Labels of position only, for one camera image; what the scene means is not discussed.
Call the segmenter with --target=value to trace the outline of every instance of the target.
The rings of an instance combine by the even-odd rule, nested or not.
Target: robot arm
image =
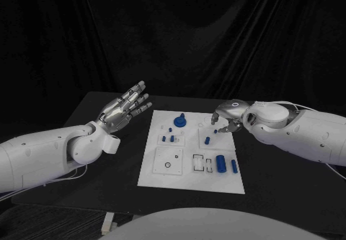
[[[0,193],[44,184],[92,163],[102,151],[115,154],[121,140],[110,135],[123,128],[151,103],[139,96],[141,81],[110,101],[95,121],[14,137],[0,144]]]
[[[256,140],[291,154],[320,163],[346,166],[346,118],[314,110],[291,111],[285,102],[246,102],[233,99],[222,103],[211,115],[229,125],[220,133],[246,128]]]

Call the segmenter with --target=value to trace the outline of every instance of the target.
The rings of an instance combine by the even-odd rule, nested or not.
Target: white board
[[[185,126],[175,127],[172,121],[181,113]],[[232,133],[214,133],[227,121],[219,118],[211,125],[210,119],[210,113],[152,111],[138,186],[245,194]],[[223,173],[217,172],[217,155],[224,157]],[[232,160],[237,173],[233,173]]]

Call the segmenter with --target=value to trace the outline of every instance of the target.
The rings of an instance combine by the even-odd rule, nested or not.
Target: robotic hand
[[[279,104],[296,107],[283,101],[256,101],[249,105],[242,100],[227,100],[217,106],[210,124],[220,116],[229,124],[219,133],[237,132],[245,127],[263,144],[311,161],[346,166],[346,118],[307,107],[291,111]]]
[[[0,193],[31,188],[92,163],[102,151],[115,154],[121,140],[110,135],[122,129],[151,103],[141,81],[102,108],[86,125],[36,132],[0,144]]]

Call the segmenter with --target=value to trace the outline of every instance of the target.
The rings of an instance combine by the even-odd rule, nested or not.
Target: blue object
[[[209,144],[209,141],[210,141],[210,138],[209,137],[206,137],[206,139],[204,139],[204,144],[207,145]]]
[[[232,160],[230,163],[232,163],[232,172],[236,174],[237,173],[236,161]]]
[[[185,125],[185,116],[184,114],[181,113],[178,117],[174,118],[174,121],[172,121],[175,127],[181,128],[184,125]]]
[[[217,172],[224,173],[227,171],[226,169],[226,162],[224,162],[224,156],[217,155],[216,156],[216,166],[217,166]]]

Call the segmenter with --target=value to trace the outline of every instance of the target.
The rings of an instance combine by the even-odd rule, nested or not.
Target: black table
[[[64,127],[98,117],[119,93],[89,92]],[[31,204],[147,215],[174,208],[219,208],[276,219],[311,232],[346,234],[346,183],[321,163],[233,133],[245,194],[136,186],[152,110],[211,113],[219,99],[149,96],[152,107],[115,132],[115,155],[102,153],[85,176],[40,186],[11,198]]]

